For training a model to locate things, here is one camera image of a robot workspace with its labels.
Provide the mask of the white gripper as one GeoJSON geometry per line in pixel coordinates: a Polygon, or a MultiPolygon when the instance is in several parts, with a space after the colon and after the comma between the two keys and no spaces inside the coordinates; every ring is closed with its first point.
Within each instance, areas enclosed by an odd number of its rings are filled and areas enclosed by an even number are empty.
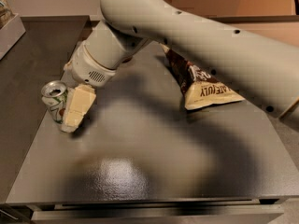
{"type": "Polygon", "coordinates": [[[61,130],[74,132],[90,110],[95,98],[94,88],[104,87],[116,74],[98,63],[87,50],[86,42],[82,42],[73,53],[69,62],[64,65],[72,78],[79,83],[69,88],[61,130]]]}

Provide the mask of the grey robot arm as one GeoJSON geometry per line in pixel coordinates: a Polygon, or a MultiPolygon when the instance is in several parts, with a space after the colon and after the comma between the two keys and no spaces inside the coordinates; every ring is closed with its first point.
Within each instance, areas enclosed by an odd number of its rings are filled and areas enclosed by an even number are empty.
{"type": "Polygon", "coordinates": [[[196,63],[262,111],[299,128],[299,49],[193,15],[164,0],[100,0],[103,20],[66,70],[79,84],[103,87],[149,42],[196,63]]]}

